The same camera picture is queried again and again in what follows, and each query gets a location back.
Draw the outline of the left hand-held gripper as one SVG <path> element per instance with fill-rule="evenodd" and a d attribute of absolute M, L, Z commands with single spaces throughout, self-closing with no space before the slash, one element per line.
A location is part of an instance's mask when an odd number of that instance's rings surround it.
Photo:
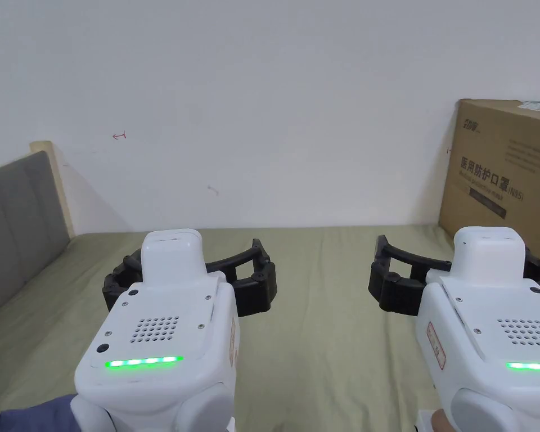
<path fill-rule="evenodd" d="M 251 276 L 237 278 L 248 262 Z M 205 265 L 196 230 L 150 232 L 102 294 L 109 313 L 75 370 L 80 429 L 235 431 L 239 317 L 277 295 L 262 242 Z"/>

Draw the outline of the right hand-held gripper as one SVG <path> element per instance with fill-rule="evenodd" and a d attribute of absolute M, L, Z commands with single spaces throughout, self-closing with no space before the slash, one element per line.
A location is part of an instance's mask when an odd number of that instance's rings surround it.
<path fill-rule="evenodd" d="M 390 270 L 409 264 L 409 277 Z M 464 227 L 452 262 L 377 237 L 368 291 L 416 317 L 416 336 L 455 431 L 540 431 L 540 259 L 507 227 Z"/>

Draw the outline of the person's right hand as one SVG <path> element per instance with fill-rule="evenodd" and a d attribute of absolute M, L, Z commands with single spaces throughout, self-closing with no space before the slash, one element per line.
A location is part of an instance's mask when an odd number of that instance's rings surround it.
<path fill-rule="evenodd" d="M 433 432 L 455 432 L 444 409 L 438 409 L 431 415 L 430 424 Z"/>

